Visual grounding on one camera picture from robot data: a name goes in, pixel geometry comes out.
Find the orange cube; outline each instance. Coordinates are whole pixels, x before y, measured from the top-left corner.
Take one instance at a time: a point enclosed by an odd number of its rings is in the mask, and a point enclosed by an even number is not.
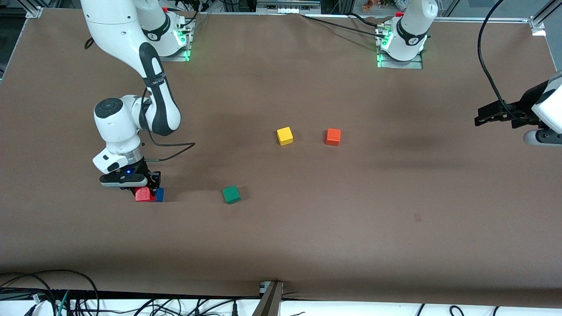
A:
[[[326,132],[326,145],[337,146],[341,138],[342,131],[337,128],[329,128]]]

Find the white floor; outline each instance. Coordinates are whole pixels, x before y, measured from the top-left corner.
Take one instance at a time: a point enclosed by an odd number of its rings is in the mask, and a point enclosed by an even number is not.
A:
[[[127,311],[140,308],[147,300],[102,300],[100,309]],[[157,304],[162,304],[166,300],[157,300]],[[203,312],[223,300],[211,300],[204,304],[200,311]],[[179,311],[179,304],[182,307],[182,314],[186,315],[194,309],[197,300],[177,300],[169,302],[166,307]],[[239,300],[238,315],[251,316],[253,310],[257,306],[258,300]],[[34,305],[32,300],[29,301],[0,301],[1,316],[23,316],[31,306]],[[427,304],[421,312],[421,316],[450,316],[450,305]],[[399,303],[364,303],[364,302],[340,302],[340,301],[285,301],[281,304],[280,316],[293,316],[305,312],[302,316],[415,316],[420,304],[399,304]],[[474,306],[459,305],[466,316],[491,316],[493,306]],[[88,301],[88,308],[95,309],[96,302]],[[139,316],[148,316],[152,312],[152,308],[146,308]],[[231,316],[232,303],[225,304],[217,309],[213,309],[209,313],[218,313],[221,316]],[[123,316],[132,316],[134,312],[121,314]],[[42,302],[33,313],[33,316],[52,316],[53,310],[49,303]],[[115,316],[117,314],[104,312],[99,316]],[[165,313],[160,311],[157,316],[164,316]],[[496,316],[561,316],[562,309],[541,309],[541,308],[512,308],[500,307]]]

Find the table surface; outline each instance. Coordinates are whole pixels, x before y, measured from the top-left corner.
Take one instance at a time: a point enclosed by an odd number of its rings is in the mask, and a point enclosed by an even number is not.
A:
[[[509,123],[474,127],[495,99],[479,27],[434,23],[424,69],[397,70],[377,68],[368,35],[211,15],[191,61],[164,64],[183,121],[158,140],[197,145],[151,164],[166,202],[146,204],[101,187],[91,163],[93,107],[141,94],[140,76],[84,50],[81,11],[44,10],[0,85],[0,269],[73,268],[114,291],[254,295],[280,279],[308,299],[560,306],[560,150]],[[490,24],[483,53],[511,102],[554,73],[525,24]],[[323,144],[330,127],[338,147]],[[227,205],[231,185],[243,201]]]

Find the blue block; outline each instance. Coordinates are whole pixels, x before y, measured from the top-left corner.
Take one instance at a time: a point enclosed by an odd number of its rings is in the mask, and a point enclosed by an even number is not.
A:
[[[162,202],[164,200],[164,189],[156,189],[156,202]]]

